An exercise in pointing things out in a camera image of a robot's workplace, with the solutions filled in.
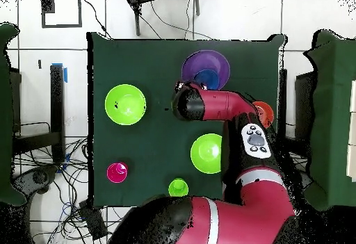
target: green table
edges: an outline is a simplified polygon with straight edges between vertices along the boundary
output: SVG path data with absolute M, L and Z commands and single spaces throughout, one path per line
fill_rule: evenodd
M 106 40 L 92 33 L 94 56 L 94 204 L 138 206 L 154 195 L 168 195 L 170 182 L 181 177 L 189 195 L 221 198 L 220 174 L 203 174 L 191 163 L 194 140 L 205 133 L 222 133 L 222 122 L 182 122 L 170 101 L 181 77 L 181 66 L 195 51 L 222 53 L 231 67 L 224 90 L 246 92 L 277 111 L 278 51 L 283 35 L 265 42 Z M 109 90 L 123 83 L 139 88 L 147 100 L 143 118 L 131 126 L 112 122 L 105 113 Z M 129 166 L 120 184 L 106 177 L 107 167 Z

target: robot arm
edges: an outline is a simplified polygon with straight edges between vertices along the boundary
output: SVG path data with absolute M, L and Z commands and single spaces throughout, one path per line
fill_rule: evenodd
M 254 106 L 234 92 L 178 83 L 181 120 L 222 120 L 223 200 L 162 197 L 132 209 L 108 244 L 289 244 L 295 213 Z

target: black border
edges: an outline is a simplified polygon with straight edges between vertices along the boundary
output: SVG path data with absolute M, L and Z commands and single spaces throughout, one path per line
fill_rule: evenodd
M 78 24 L 56 24 L 56 25 L 46 25 L 46 13 L 42 7 L 42 28 L 43 29 L 67 29 L 73 27 L 82 27 L 81 21 L 81 0 L 78 0 Z

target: lime green bowl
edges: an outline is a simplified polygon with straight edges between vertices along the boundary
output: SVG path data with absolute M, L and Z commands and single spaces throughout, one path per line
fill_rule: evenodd
M 182 197 L 188 194 L 188 184 L 181 178 L 174 179 L 168 187 L 170 196 Z
M 105 111 L 114 123 L 131 125 L 137 123 L 146 111 L 146 99 L 135 86 L 115 86 L 105 98 Z
M 205 174 L 220 172 L 221 140 L 216 133 L 200 136 L 191 147 L 191 160 L 197 170 Z

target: pink cup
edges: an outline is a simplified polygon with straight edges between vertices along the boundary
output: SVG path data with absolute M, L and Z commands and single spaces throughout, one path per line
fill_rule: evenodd
M 106 175 L 113 183 L 121 183 L 127 177 L 129 167 L 124 162 L 113 163 L 108 167 Z

